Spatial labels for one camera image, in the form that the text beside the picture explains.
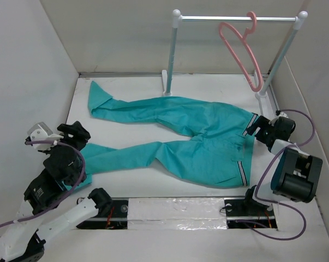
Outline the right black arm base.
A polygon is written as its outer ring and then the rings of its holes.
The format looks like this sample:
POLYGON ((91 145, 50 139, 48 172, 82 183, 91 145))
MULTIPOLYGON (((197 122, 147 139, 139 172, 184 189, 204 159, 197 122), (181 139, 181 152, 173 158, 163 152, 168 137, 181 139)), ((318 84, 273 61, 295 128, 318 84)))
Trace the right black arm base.
POLYGON ((258 205, 246 205, 241 198, 225 198, 219 212, 226 215, 228 229, 277 229, 273 210, 258 205))

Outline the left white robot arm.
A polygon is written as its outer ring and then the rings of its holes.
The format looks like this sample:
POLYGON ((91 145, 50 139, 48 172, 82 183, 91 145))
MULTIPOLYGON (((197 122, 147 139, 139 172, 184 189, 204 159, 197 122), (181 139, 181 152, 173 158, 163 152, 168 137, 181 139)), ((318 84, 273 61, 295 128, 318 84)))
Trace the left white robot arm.
POLYGON ((45 224, 48 212, 57 208, 86 178, 86 162, 81 150, 91 138, 79 121, 60 124, 55 134, 45 123, 35 124, 25 144, 47 155, 44 169, 29 184, 12 221, 0 224, 6 231, 0 236, 0 261, 38 261, 45 245, 59 234, 96 215, 111 211, 112 199, 103 188, 66 213, 45 224))

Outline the teal trousers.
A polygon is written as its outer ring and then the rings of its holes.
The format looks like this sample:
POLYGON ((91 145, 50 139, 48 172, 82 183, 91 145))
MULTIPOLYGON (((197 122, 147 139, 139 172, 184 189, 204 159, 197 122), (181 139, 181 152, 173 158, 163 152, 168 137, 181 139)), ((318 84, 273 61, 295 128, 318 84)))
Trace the teal trousers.
POLYGON ((175 180, 203 187, 250 183, 258 115, 222 102, 185 97, 121 100, 92 81, 77 88, 68 115, 90 132, 82 150, 86 181, 115 175, 141 180, 154 165, 175 180))

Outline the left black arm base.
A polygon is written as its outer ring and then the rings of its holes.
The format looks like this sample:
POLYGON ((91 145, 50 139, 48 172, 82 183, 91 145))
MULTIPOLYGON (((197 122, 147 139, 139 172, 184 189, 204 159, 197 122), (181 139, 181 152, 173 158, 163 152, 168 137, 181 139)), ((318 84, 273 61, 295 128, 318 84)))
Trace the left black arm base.
POLYGON ((76 227, 84 230, 123 230, 128 229, 129 199, 115 199, 110 211, 80 223, 76 227))

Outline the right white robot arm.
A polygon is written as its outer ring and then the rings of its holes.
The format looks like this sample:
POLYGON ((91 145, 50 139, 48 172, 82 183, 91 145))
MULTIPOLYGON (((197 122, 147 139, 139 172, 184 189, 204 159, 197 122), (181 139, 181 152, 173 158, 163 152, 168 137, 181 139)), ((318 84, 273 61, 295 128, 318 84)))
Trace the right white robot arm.
POLYGON ((315 197, 321 174, 322 159, 303 152, 289 138, 296 128, 295 121, 278 116, 269 120, 260 116, 247 128, 249 135, 255 135, 279 159, 271 181, 265 187, 257 184, 248 189, 242 201, 243 211, 254 215, 266 210, 275 200, 271 195, 287 198, 294 202, 309 203, 315 197))

